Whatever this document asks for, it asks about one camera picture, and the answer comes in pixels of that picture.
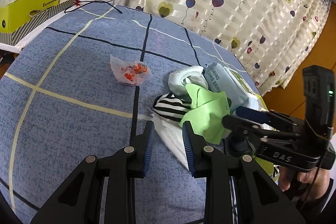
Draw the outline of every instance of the green paper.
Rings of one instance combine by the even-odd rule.
[[[187,84],[187,92],[192,99],[191,110],[181,120],[190,121],[194,133],[201,135],[209,143],[219,144],[226,129],[222,117],[230,114],[225,92],[214,93],[195,84]]]

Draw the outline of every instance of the bed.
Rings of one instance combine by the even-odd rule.
[[[141,134],[152,103],[169,92],[169,73],[212,62],[238,71],[239,60],[213,41],[163,18],[92,3],[49,25],[0,80],[0,191],[24,223],[87,156],[113,155]],[[142,60],[153,78],[122,85],[110,54]],[[203,218],[205,180],[194,179],[156,136],[149,172],[135,181],[137,223]]]

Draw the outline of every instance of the plastic bag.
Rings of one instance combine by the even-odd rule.
[[[141,61],[124,62],[110,55],[110,65],[115,78],[120,83],[141,85],[153,76],[148,66]]]

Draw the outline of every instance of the curtain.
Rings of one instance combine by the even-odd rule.
[[[286,87],[315,45],[331,0],[130,0],[231,51],[263,95]]]

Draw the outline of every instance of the white towel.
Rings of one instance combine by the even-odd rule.
[[[192,66],[172,72],[168,78],[169,89],[176,95],[187,95],[186,84],[199,85],[208,89],[208,83],[202,75],[203,67]]]
[[[156,113],[152,114],[152,121],[154,122],[156,132],[167,148],[189,170],[182,138],[182,128],[161,118]]]

